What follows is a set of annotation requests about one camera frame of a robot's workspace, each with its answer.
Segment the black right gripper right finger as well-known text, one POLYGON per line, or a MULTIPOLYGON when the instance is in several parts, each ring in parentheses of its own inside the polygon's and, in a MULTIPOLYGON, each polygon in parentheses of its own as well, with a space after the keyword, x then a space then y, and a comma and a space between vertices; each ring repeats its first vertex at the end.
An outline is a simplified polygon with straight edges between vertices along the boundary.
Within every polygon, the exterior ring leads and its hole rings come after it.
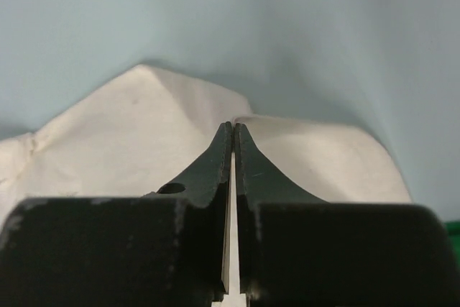
POLYGON ((459 268, 429 209, 331 203, 234 128, 240 291, 248 306, 457 306, 459 268))

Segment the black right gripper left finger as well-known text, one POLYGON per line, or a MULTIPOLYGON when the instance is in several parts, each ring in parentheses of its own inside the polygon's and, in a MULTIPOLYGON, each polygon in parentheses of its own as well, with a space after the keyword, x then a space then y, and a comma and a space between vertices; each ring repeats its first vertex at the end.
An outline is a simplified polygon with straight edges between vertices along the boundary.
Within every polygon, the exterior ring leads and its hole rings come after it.
POLYGON ((210 306, 228 292, 232 126, 159 191, 28 198, 1 230, 3 306, 210 306))

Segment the cream white t shirt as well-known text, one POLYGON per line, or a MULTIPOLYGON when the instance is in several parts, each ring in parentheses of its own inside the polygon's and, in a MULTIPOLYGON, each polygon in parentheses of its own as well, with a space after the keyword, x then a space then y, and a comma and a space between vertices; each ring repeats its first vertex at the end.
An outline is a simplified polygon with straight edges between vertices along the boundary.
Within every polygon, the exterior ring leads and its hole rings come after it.
POLYGON ((1 141, 1 216, 40 196, 142 196, 185 169, 222 122, 327 201, 408 203, 387 150, 357 127, 254 114, 241 94, 147 65, 109 81, 36 132, 1 141))

